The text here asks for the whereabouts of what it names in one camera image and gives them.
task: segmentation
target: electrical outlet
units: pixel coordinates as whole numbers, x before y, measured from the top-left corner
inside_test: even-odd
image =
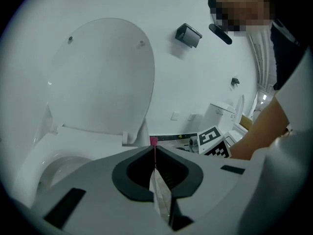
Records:
[[[180,115],[180,112],[173,112],[171,120],[177,120]]]
[[[197,114],[191,113],[189,118],[188,118],[188,121],[193,121],[196,118],[196,115]]]

